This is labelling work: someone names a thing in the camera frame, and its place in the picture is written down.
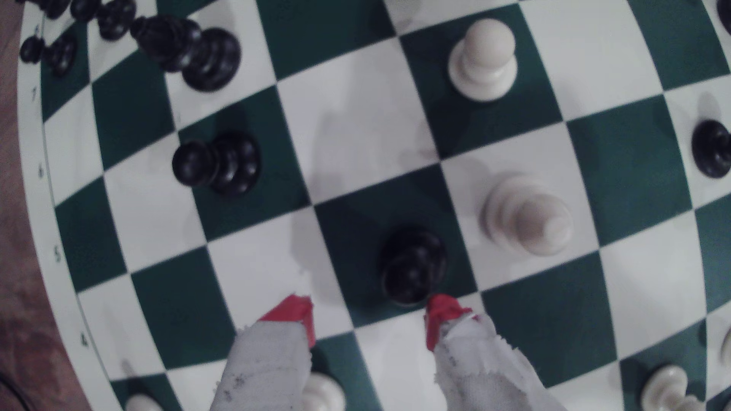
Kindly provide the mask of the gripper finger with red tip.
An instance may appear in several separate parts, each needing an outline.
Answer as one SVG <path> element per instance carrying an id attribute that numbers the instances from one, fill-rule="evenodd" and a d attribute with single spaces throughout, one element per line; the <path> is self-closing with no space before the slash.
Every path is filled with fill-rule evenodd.
<path id="1" fill-rule="evenodd" d="M 426 347 L 448 410 L 565 410 L 525 355 L 487 313 L 434 294 L 425 307 Z"/>
<path id="2" fill-rule="evenodd" d="M 238 332 L 211 410 L 303 410 L 315 343 L 313 304 L 291 294 Z"/>

